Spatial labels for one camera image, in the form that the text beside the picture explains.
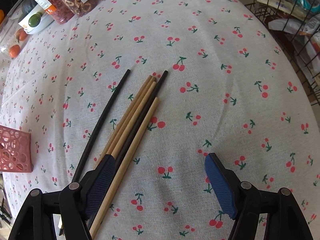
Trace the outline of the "wooden chopstick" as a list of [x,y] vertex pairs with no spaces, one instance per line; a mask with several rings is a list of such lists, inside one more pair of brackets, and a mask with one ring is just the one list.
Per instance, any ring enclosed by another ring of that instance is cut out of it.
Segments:
[[109,138],[106,146],[104,147],[99,159],[97,160],[96,166],[101,162],[101,160],[103,159],[104,155],[107,153],[107,151],[109,150],[109,148],[111,147],[112,142],[114,141],[116,135],[119,133],[121,127],[123,126],[123,123],[125,122],[127,116],[129,115],[129,113],[131,112],[131,110],[133,109],[134,105],[136,104],[136,102],[138,101],[138,98],[141,96],[143,90],[146,88],[147,84],[149,83],[149,81],[152,79],[152,76],[149,75],[147,77],[147,79],[145,80],[145,82],[143,83],[143,85],[140,87],[138,93],[136,94],[135,98],[131,101],[129,107],[127,108],[127,110],[125,111],[124,115],[122,116],[120,123],[117,124],[114,132],[112,133],[111,137]]
[[134,116],[132,117],[131,121],[130,121],[129,124],[127,125],[127,127],[126,127],[125,131],[123,132],[122,136],[121,136],[120,139],[118,140],[118,143],[117,143],[117,145],[115,146],[113,152],[110,154],[110,155],[112,155],[112,157],[114,157],[114,159],[117,159],[117,157],[118,157],[121,149],[122,149],[123,146],[124,146],[124,143],[125,143],[126,139],[127,139],[128,136],[129,136],[129,133],[132,131],[132,129],[133,129],[133,127],[134,127],[134,125],[135,125],[135,123],[136,123],[136,121],[137,121],[140,113],[142,112],[142,110],[143,110],[145,104],[147,103],[147,101],[148,101],[148,99],[149,99],[152,91],[154,90],[155,86],[156,86],[156,81],[154,81],[154,82],[150,85],[148,91],[147,91],[146,94],[144,95],[144,98],[143,98],[142,101],[140,102],[140,104],[139,104],[139,106],[138,106],[138,108],[137,108]]
[[148,110],[146,116],[143,119],[142,124],[138,127],[139,129],[135,133],[135,137],[134,137],[133,141],[131,142],[129,149],[127,150],[127,153],[125,154],[125,157],[119,167],[119,170],[117,171],[117,173],[116,173],[116,175],[110,185],[110,188],[108,189],[107,194],[106,194],[106,196],[100,206],[100,209],[98,210],[98,213],[93,221],[93,224],[89,230],[90,234],[92,236],[92,239],[95,238],[95,236],[99,230],[100,224],[102,223],[103,218],[105,217],[106,212],[109,208],[109,205],[111,204],[112,199],[114,198],[114,195],[116,194],[116,191],[117,191],[119,185],[121,184],[121,181],[125,175],[125,172],[127,171],[129,164],[131,163],[132,157],[135,154],[135,151],[136,151],[136,149],[137,149],[137,147],[143,137],[143,134],[146,130],[146,127],[147,127],[152,115],[154,114],[155,110],[157,109],[158,104],[159,104],[159,98],[155,97],[150,109]]
[[120,139],[120,137],[122,136],[123,132],[125,131],[127,125],[129,124],[129,122],[131,121],[132,117],[134,116],[140,102],[142,101],[142,99],[144,98],[144,95],[146,94],[146,92],[148,91],[150,85],[155,81],[155,78],[152,77],[152,79],[149,81],[149,83],[147,84],[146,88],[143,90],[141,96],[138,98],[138,101],[136,102],[136,104],[134,105],[133,109],[131,110],[131,112],[129,113],[129,115],[127,116],[125,122],[123,123],[123,126],[121,127],[119,133],[116,135],[114,141],[111,144],[111,147],[109,148],[109,150],[107,151],[106,154],[111,154],[115,148],[115,146],[118,143],[118,140]]

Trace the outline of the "black chopstick left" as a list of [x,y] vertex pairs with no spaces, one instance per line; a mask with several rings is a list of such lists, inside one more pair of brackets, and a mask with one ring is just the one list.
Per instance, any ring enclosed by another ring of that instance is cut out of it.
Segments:
[[91,153],[91,150],[94,146],[94,143],[99,135],[99,132],[101,131],[101,128],[113,106],[113,104],[115,103],[123,85],[125,84],[127,78],[129,77],[131,73],[131,70],[128,69],[125,74],[123,75],[123,77],[121,78],[118,86],[116,87],[116,90],[113,92],[112,96],[110,97],[109,101],[107,102],[101,116],[99,117],[94,129],[93,129],[93,132],[91,134],[91,137],[89,138],[87,144],[86,144],[86,147],[81,155],[81,158],[78,162],[78,165],[76,167],[76,170],[75,170],[75,173],[74,173],[74,176],[72,178],[72,182],[78,182],[79,179],[80,179],[80,176],[84,170],[84,167],[86,165],[86,162],[87,162],[87,159],[89,158],[89,155]]

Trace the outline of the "black chopstick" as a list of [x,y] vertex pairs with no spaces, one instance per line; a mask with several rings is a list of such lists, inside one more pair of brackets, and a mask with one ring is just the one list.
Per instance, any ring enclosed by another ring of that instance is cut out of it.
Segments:
[[97,179],[94,181],[94,185],[91,188],[89,195],[87,196],[87,208],[86,208],[86,216],[88,217],[87,226],[90,230],[93,221],[100,209],[100,206],[107,194],[110,185],[119,170],[119,167],[127,153],[127,150],[130,147],[131,142],[135,137],[135,133],[138,131],[138,127],[142,124],[144,117],[146,116],[148,110],[150,109],[158,91],[163,85],[166,77],[168,75],[168,71],[164,71],[163,75],[156,83],[154,90],[152,91],[147,103],[145,104],[142,112],[140,113],[132,131],[129,133],[128,138],[126,139],[123,148],[121,149],[117,159],[114,159],[112,155],[109,155],[107,161],[104,162],[104,165],[99,169],[100,173],[97,176]]
[[123,77],[121,78],[118,86],[116,87],[116,90],[113,92],[112,96],[110,97],[109,101],[107,102],[101,116],[99,117],[94,129],[93,129],[93,132],[91,134],[91,137],[89,138],[87,144],[86,144],[86,147],[81,155],[81,158],[78,162],[78,165],[76,167],[76,170],[75,170],[75,173],[74,173],[74,176],[72,178],[72,182],[78,182],[79,179],[80,179],[80,176],[84,170],[84,167],[86,165],[86,162],[87,162],[87,159],[89,158],[89,155],[91,153],[91,150],[94,146],[94,143],[99,135],[99,132],[101,131],[101,128],[113,106],[113,104],[115,103],[123,85],[125,84],[127,78],[129,77],[131,73],[131,70],[128,69],[125,74],[123,75]]

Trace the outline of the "pink perforated utensil basket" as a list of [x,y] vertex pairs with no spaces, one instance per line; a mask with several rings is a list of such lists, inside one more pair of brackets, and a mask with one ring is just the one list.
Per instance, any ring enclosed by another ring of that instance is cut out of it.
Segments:
[[32,172],[30,141],[30,133],[1,126],[1,172]]

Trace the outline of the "black chopstick right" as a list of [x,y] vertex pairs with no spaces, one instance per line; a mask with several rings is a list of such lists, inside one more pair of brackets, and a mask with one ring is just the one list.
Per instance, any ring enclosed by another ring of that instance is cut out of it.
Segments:
[[86,216],[88,217],[87,226],[90,230],[93,221],[100,209],[100,206],[107,194],[110,185],[119,170],[119,167],[127,153],[127,150],[130,147],[131,142],[135,137],[135,133],[138,131],[138,127],[142,124],[144,117],[146,116],[148,110],[150,109],[158,91],[163,85],[166,77],[168,75],[168,71],[164,71],[163,75],[156,83],[154,90],[152,91],[147,103],[145,104],[142,112],[140,113],[132,131],[129,133],[128,138],[126,139],[123,148],[121,149],[117,159],[114,159],[112,155],[109,155],[107,161],[104,162],[104,165],[99,169],[100,173],[97,176],[97,179],[94,181],[94,185],[91,188],[89,195],[87,196],[87,208],[86,208]]

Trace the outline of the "cherry print tablecloth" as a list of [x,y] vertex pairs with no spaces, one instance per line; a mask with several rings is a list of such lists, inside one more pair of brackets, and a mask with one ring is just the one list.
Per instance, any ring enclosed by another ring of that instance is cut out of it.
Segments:
[[148,76],[168,76],[97,239],[227,239],[204,170],[214,152],[261,190],[289,188],[319,239],[319,129],[289,60],[239,0],[99,0],[1,61],[1,124],[31,133],[31,173],[5,173],[13,217],[29,191],[63,189],[127,79],[87,161],[95,167]]

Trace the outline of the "glass jar with wooden lid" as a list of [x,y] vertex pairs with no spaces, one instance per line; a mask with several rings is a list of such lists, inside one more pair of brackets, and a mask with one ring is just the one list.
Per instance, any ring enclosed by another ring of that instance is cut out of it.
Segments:
[[22,29],[18,20],[22,16],[22,3],[24,1],[25,0],[18,0],[1,22],[1,57],[9,61],[14,58],[11,57],[10,48],[18,45],[21,51],[29,37],[27,36],[21,41],[16,35],[17,32]]

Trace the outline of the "white ceramic bowl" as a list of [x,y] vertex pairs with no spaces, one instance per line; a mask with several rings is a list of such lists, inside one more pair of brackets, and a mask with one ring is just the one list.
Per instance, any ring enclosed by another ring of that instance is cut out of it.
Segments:
[[54,19],[39,5],[36,5],[28,14],[23,14],[18,20],[19,26],[28,35],[34,35],[43,31],[53,22]]

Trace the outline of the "small green lime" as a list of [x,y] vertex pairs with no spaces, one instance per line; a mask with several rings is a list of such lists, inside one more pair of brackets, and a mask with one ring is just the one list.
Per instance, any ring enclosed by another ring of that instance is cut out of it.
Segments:
[[37,27],[41,22],[41,17],[41,14],[33,14],[28,20],[28,25],[32,28]]

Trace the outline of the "dark green pumpkin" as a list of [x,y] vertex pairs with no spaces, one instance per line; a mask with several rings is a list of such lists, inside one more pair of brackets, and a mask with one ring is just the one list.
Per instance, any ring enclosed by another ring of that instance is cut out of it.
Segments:
[[35,7],[37,6],[37,2],[35,0],[24,0],[22,2],[22,13],[24,15],[29,14]]

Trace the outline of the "jar of red goji berries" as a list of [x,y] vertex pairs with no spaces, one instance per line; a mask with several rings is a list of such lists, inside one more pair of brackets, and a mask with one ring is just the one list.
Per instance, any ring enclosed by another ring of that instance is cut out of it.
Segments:
[[74,14],[61,0],[34,0],[58,24],[67,23]]

